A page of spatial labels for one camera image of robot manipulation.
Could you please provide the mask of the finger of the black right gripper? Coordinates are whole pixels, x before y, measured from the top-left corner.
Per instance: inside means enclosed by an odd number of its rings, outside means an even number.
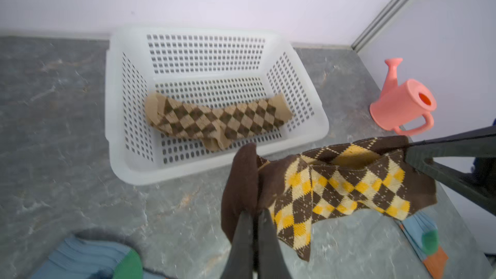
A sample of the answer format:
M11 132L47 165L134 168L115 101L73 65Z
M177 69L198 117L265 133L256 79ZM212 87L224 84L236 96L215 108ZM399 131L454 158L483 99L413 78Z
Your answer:
M405 162L495 214L495 126L415 142Z

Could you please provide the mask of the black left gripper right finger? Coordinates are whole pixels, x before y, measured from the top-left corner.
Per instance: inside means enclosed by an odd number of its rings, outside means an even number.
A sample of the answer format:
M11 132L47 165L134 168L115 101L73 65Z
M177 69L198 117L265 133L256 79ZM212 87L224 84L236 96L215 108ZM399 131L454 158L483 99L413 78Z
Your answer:
M292 278L280 249L271 213L264 209L257 218L258 278Z

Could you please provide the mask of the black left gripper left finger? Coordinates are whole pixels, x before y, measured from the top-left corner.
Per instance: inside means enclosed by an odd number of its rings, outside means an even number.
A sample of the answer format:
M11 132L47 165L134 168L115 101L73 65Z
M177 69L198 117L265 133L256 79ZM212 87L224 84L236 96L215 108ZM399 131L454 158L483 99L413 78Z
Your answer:
M253 217L242 212L235 230L226 267L221 279L252 279L254 266Z

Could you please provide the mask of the dark brown argyle sock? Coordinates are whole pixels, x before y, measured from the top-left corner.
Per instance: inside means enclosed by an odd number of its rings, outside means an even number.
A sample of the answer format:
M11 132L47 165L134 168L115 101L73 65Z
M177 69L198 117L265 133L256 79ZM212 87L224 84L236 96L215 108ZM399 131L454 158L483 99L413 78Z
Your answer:
M249 143L231 165L222 230L233 239L241 213L267 209L278 238L306 261L314 223L361 209L405 220L437 202L434 179L405 162L408 146L405 136L376 137L270 161Z

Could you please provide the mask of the blue green orange sock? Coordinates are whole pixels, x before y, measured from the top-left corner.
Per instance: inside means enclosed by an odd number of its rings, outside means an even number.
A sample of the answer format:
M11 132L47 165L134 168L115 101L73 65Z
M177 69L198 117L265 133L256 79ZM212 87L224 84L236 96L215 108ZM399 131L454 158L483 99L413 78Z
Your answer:
M133 248L118 242L70 236L49 254L32 278L163 278L144 269Z

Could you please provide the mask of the pink watering can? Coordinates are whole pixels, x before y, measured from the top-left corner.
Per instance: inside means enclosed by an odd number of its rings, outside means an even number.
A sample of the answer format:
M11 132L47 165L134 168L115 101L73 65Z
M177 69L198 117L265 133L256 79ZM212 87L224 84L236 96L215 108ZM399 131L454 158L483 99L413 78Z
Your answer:
M398 84L397 68L402 61L402 58L385 61L387 76L381 95L370 105L369 113L380 128L402 136L414 136L434 126L432 112L436 110L437 102L431 91L417 80L409 79ZM421 116L425 121L423 125L410 130L400 128Z

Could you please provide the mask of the white plastic perforated basket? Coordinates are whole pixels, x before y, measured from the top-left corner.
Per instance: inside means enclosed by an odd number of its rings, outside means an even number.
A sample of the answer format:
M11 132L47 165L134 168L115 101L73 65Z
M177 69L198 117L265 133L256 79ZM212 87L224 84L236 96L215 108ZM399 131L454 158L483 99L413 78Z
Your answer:
M145 101L158 92L179 102L224 108L283 94L293 113L280 129L211 152L198 140L152 128ZM253 142L268 155L323 139L328 117L297 52L280 34L129 26L110 38L105 69L105 136L112 171L148 185L229 165Z

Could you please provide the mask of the aluminium frame rail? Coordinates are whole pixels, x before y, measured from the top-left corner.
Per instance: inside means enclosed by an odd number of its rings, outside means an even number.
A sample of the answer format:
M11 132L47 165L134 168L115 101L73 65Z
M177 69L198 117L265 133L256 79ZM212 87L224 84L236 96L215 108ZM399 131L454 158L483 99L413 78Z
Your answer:
M409 0L391 0L352 43L351 48L355 52L362 50L408 2Z

